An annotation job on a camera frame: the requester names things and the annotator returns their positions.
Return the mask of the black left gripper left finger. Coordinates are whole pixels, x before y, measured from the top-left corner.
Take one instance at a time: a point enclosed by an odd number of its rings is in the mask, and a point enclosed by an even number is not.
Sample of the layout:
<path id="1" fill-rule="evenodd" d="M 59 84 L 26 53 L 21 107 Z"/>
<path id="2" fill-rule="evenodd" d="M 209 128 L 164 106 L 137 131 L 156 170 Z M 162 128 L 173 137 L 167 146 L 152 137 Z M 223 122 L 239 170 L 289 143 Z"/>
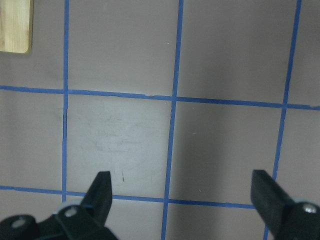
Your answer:
<path id="1" fill-rule="evenodd" d="M 109 171 L 100 171 L 79 204 L 70 204 L 37 222 L 29 214 L 12 215 L 0 222 L 2 240 L 116 240 L 105 226 L 112 206 Z"/>

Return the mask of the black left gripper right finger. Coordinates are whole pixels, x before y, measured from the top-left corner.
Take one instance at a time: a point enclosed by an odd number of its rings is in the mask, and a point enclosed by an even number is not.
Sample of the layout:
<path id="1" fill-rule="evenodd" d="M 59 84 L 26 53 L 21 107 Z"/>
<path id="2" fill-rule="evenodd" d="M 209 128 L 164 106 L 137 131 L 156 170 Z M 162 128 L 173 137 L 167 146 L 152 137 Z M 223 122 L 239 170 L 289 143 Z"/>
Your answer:
<path id="1" fill-rule="evenodd" d="M 275 240 L 320 238 L 320 206 L 290 197 L 265 170 L 252 171 L 250 199 Z"/>

